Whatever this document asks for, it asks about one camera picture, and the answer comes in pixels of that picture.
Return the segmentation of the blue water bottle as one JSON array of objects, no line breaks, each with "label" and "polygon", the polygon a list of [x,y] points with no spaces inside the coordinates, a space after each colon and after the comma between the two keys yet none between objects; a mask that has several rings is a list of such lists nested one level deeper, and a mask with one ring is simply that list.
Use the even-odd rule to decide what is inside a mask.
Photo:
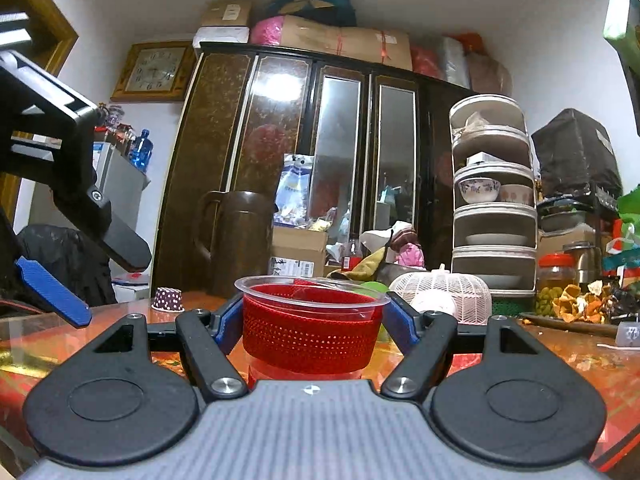
[{"label": "blue water bottle", "polygon": [[137,170],[140,170],[142,174],[145,174],[148,171],[153,151],[153,142],[149,139],[149,135],[150,130],[143,129],[134,139],[134,143],[131,144],[128,154],[128,159],[131,162],[131,165],[136,167]]}]

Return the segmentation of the green plastic cup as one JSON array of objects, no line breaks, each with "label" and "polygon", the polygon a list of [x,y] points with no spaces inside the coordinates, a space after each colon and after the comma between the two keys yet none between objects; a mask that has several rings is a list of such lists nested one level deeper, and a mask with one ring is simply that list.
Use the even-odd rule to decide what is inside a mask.
[{"label": "green plastic cup", "polygon": [[388,292],[388,286],[377,281],[363,282],[361,283],[361,286],[367,290],[379,292],[380,294],[386,294],[386,292]]}]

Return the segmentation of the black covered box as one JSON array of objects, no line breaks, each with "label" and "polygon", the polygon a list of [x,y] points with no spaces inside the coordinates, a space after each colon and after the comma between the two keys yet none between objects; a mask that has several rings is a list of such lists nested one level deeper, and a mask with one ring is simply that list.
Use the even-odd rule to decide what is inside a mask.
[{"label": "black covered box", "polygon": [[623,194],[608,133],[595,119],[566,108],[532,134],[544,196],[585,194],[591,187],[609,196]]}]

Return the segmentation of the white mesh food cover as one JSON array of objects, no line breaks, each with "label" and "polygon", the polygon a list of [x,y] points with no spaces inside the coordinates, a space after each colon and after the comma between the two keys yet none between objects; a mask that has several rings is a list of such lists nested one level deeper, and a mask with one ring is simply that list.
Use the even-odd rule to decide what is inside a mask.
[{"label": "white mesh food cover", "polygon": [[475,275],[451,273],[444,266],[402,274],[392,281],[390,291],[419,313],[447,313],[459,323],[470,325],[484,325],[491,317],[486,283]]}]

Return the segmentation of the grey refrigerator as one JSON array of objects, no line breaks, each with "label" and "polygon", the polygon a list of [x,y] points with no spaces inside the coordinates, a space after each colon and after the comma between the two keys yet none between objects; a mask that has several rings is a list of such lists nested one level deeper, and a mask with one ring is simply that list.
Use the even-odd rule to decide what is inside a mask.
[{"label": "grey refrigerator", "polygon": [[[111,143],[93,143],[96,187],[111,201],[112,211],[131,229],[137,226],[140,200],[150,180]],[[29,224],[73,229],[75,226],[55,206],[50,188],[36,183],[29,211]]]}]

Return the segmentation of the cardboard box with label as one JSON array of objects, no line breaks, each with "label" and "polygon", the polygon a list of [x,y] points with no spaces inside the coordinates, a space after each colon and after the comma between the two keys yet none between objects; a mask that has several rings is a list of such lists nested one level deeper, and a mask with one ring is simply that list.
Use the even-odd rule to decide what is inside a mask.
[{"label": "cardboard box with label", "polygon": [[321,278],[326,263],[326,232],[275,226],[269,274],[289,278]]}]

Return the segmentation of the long cardboard box on wardrobe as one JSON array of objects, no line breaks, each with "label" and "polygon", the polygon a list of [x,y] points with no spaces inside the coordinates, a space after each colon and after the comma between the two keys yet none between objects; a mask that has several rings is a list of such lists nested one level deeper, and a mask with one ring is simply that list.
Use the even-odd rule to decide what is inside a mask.
[{"label": "long cardboard box on wardrobe", "polygon": [[396,30],[329,26],[286,16],[280,45],[412,71],[409,36]]}]

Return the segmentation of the patterned ceramic bowl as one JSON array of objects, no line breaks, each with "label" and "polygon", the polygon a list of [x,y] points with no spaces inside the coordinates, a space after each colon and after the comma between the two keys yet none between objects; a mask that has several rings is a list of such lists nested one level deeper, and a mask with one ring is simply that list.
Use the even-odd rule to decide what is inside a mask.
[{"label": "patterned ceramic bowl", "polygon": [[491,203],[498,200],[501,183],[486,177],[467,178],[459,182],[458,188],[467,204]]}]

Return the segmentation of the purple white cupcake liner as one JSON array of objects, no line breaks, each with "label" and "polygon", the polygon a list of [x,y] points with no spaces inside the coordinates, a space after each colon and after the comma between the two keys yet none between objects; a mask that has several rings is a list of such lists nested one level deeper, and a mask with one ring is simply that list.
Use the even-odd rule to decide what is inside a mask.
[{"label": "purple white cupcake liner", "polygon": [[157,287],[151,308],[160,312],[183,312],[182,291],[178,288]]}]

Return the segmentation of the jar with red lid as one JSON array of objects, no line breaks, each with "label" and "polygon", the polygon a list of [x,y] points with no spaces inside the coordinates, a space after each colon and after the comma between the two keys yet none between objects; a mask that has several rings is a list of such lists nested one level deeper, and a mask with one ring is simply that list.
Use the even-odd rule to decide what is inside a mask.
[{"label": "jar with red lid", "polygon": [[535,312],[554,315],[553,300],[562,295],[566,286],[574,284],[576,271],[574,258],[565,252],[556,252],[538,260]]}]

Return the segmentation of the dark brown plastic jug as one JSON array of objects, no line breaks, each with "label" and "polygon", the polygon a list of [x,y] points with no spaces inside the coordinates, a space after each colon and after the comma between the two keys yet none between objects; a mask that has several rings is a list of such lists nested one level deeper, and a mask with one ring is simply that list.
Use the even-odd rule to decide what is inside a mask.
[{"label": "dark brown plastic jug", "polygon": [[205,291],[230,298],[240,278],[266,275],[271,257],[273,199],[250,191],[208,191],[198,200],[193,244],[206,261]]}]

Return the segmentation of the tray of orange peels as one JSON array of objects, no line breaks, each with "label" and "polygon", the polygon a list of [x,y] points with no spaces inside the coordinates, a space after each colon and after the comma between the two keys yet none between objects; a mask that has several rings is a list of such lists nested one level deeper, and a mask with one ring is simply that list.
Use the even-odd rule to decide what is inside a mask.
[{"label": "tray of orange peels", "polygon": [[525,324],[614,338],[620,323],[639,321],[639,283],[544,286],[537,292],[533,312],[518,317]]}]

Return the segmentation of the black jacket on chair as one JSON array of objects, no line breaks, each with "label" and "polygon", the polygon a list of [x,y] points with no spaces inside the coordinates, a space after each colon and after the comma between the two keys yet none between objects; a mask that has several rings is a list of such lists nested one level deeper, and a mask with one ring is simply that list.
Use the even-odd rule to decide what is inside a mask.
[{"label": "black jacket on chair", "polygon": [[110,258],[80,231],[30,224],[17,234],[24,256],[39,262],[89,307],[114,304]]}]

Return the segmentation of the clear cup with red sleeve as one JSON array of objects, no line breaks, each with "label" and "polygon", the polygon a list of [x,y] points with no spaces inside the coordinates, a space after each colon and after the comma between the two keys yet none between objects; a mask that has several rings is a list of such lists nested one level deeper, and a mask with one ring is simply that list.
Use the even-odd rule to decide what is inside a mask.
[{"label": "clear cup with red sleeve", "polygon": [[329,278],[249,276],[235,287],[251,382],[358,378],[390,303],[384,292]]}]

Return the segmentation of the wooden framed wall clock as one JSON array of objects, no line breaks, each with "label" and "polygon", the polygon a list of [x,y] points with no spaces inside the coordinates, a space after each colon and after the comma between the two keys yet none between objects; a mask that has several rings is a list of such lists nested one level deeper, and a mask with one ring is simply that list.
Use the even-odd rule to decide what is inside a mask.
[{"label": "wooden framed wall clock", "polygon": [[113,102],[177,102],[195,66],[190,41],[133,44],[111,96]]}]

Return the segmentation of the white tiered dish rack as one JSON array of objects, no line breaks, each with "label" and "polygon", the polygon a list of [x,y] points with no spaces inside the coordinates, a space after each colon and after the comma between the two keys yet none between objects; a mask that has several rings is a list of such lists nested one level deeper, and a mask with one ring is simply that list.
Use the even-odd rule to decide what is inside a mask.
[{"label": "white tiered dish rack", "polygon": [[534,296],[538,220],[532,140],[514,100],[470,96],[449,113],[454,170],[451,270],[498,298]]}]

